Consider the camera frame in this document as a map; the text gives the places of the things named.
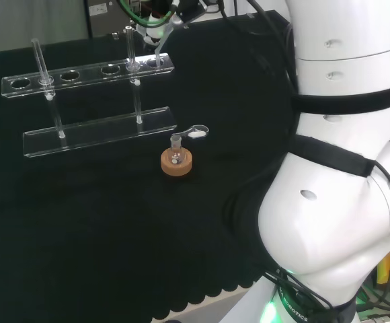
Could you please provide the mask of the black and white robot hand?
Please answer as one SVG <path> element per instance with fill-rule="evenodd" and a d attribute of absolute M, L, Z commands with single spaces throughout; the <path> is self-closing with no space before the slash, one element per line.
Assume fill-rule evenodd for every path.
<path fill-rule="evenodd" d="M 173 14 L 171 19 L 163 26 L 156 28 L 145 28 L 137 25 L 136 31 L 143 37 L 148 45 L 158 47 L 162 46 L 169 38 L 169 35 L 183 24 L 183 21 L 177 14 Z"/>

